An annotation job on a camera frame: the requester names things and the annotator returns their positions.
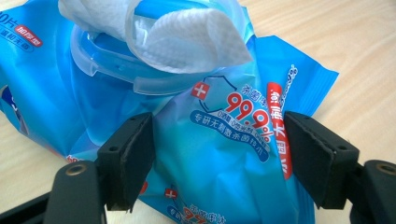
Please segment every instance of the light wood surface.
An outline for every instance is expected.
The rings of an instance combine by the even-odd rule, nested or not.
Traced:
[[[0,0],[0,10],[23,0]],[[361,150],[360,163],[396,163],[396,2],[240,0],[256,35],[278,35],[340,73],[314,118]],[[0,113],[0,213],[50,190],[65,161],[15,131]],[[349,223],[343,211],[317,223]],[[138,203],[110,223],[172,223]]]

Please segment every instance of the blue plastic packaging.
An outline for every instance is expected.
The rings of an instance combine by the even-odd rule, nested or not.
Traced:
[[[2,11],[0,109],[21,133],[70,161],[95,160],[126,119],[152,112],[157,159],[143,202],[178,223],[314,223],[312,200],[282,169],[282,130],[271,121],[278,115],[268,108],[267,83],[283,90],[281,112],[311,116],[337,73],[276,36],[256,37],[241,10],[254,61],[167,94],[142,94],[105,70],[87,76],[71,54],[74,24],[59,14],[57,1]],[[95,45],[110,57],[137,60],[109,36],[97,36]]]

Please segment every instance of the red cross symbol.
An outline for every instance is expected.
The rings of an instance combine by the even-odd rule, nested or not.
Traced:
[[[192,87],[191,95],[204,100],[206,98],[207,92],[209,91],[209,85],[204,82],[198,82]]]
[[[174,189],[165,189],[165,197],[170,198],[170,199],[175,199],[177,198],[177,191]]]

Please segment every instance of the wet wipes package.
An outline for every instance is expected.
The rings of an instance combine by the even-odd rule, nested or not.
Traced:
[[[62,16],[59,8],[67,2],[58,7],[56,0],[30,0],[0,12],[0,109],[16,129],[69,161],[94,161],[125,120],[151,112],[157,157],[140,200],[176,223],[315,222],[313,202],[292,172],[283,113],[312,116],[337,73],[277,36],[255,36],[236,1],[122,1],[129,9],[125,27],[109,29],[118,36],[87,25],[90,19],[76,24]],[[163,11],[149,10],[161,4]],[[71,9],[68,15],[83,15]],[[149,52],[155,57],[148,56],[144,41],[134,42],[139,47],[133,51],[127,35],[120,35],[146,27],[149,36],[158,26],[155,38],[174,43],[175,36],[161,27],[179,15],[193,23],[174,22],[187,26],[205,24],[213,15],[223,21],[225,15],[248,57],[177,67],[158,48]],[[127,28],[128,20],[150,24]],[[224,36],[206,31],[212,40]],[[196,46],[208,41],[177,38]],[[228,54],[241,49],[210,45]],[[204,51],[197,60],[210,55]]]

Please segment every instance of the table surface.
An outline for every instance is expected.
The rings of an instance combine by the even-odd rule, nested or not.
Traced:
[[[0,10],[24,0],[0,0]],[[240,0],[257,36],[278,35],[325,67],[338,71],[314,118],[360,151],[360,163],[396,163],[396,2]],[[0,213],[50,191],[66,164],[18,133],[0,113]],[[349,223],[342,211],[319,210],[317,223]],[[173,223],[138,202],[129,215],[110,213],[109,223]]]

